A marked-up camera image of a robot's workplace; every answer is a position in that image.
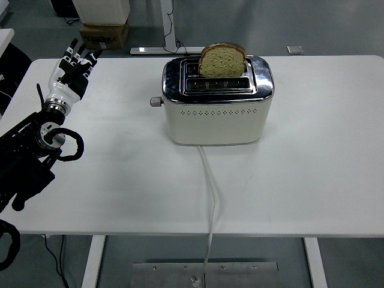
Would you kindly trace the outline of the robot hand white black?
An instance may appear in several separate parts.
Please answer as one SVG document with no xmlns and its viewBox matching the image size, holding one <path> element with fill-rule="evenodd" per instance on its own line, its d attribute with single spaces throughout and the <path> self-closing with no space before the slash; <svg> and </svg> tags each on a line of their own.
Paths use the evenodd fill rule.
<svg viewBox="0 0 384 288">
<path fill-rule="evenodd" d="M 88 51 L 85 56 L 86 45 L 76 47 L 78 39 L 72 40 L 57 61 L 49 79 L 49 94 L 44 99 L 44 105 L 61 104 L 66 110 L 80 101 L 88 87 L 88 78 L 102 54 L 101 49 Z"/>
</svg>

